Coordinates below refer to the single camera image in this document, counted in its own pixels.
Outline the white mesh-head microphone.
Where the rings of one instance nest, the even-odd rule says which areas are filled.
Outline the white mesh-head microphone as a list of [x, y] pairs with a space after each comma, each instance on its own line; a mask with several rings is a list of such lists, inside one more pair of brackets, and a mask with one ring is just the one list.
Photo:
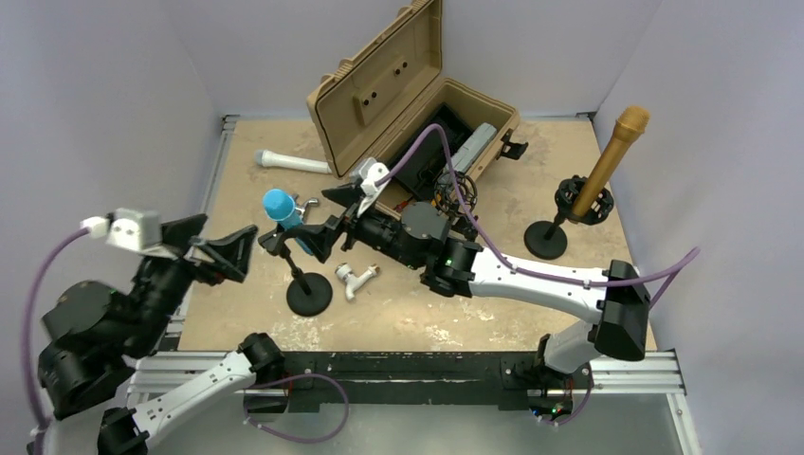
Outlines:
[[283, 155], [270, 150], [257, 150], [255, 152], [255, 161], [259, 166], [264, 168], [282, 168], [293, 171], [323, 174], [331, 172], [329, 164], [325, 161]]

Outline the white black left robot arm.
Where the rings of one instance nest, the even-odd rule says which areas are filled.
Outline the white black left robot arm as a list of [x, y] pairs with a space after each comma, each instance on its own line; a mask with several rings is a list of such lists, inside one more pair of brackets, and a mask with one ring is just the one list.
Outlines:
[[27, 372], [37, 419], [30, 454], [146, 454], [215, 398], [282, 378], [284, 358], [266, 334], [247, 336], [215, 366], [156, 400], [109, 408], [157, 344], [195, 282], [242, 282], [258, 229], [202, 237], [207, 215], [162, 222], [154, 211], [116, 209], [82, 221], [78, 237], [102, 239], [141, 261], [129, 292], [104, 282], [70, 286], [43, 315], [49, 342]]

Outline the blue microphone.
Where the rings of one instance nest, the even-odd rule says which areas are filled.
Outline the blue microphone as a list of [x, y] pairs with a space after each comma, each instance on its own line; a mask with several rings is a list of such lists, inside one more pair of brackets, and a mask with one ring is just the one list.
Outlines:
[[305, 218], [302, 219], [296, 212], [297, 194], [291, 195], [281, 189], [271, 189], [263, 196], [262, 204], [266, 216], [285, 230], [305, 222]]

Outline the black tripod shock mount stand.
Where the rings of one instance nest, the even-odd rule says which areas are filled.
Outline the black tripod shock mount stand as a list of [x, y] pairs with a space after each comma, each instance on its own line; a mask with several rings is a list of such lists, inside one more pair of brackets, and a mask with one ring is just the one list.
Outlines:
[[443, 171], [435, 182], [431, 203], [449, 221], [455, 222], [475, 209], [477, 192], [476, 183], [465, 173], [452, 175]]

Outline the black round-base clip stand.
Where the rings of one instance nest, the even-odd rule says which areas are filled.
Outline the black round-base clip stand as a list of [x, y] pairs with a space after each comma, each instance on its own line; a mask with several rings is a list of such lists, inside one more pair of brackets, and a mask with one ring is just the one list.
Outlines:
[[280, 226], [261, 235], [258, 245], [268, 254], [282, 258], [291, 273], [291, 282], [286, 289], [286, 301], [290, 310], [297, 316], [312, 318], [324, 312], [330, 305], [334, 291], [329, 280], [316, 272], [304, 272], [291, 258], [285, 242], [290, 238], [289, 230]]

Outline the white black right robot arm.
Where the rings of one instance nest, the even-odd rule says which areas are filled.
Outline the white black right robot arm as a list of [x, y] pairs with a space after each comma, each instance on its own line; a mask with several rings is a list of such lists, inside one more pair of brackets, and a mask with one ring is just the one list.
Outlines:
[[443, 297], [516, 300], [576, 317], [540, 342], [532, 372], [543, 385], [556, 385], [602, 355], [645, 358], [649, 292], [631, 264], [613, 260], [606, 268], [580, 268], [524, 260], [452, 236], [448, 219], [429, 203], [409, 205], [400, 217], [376, 208], [359, 213], [359, 203], [354, 198], [339, 217], [296, 225], [283, 237], [300, 240], [324, 263], [344, 236], [343, 249], [362, 243], [420, 270], [421, 283]]

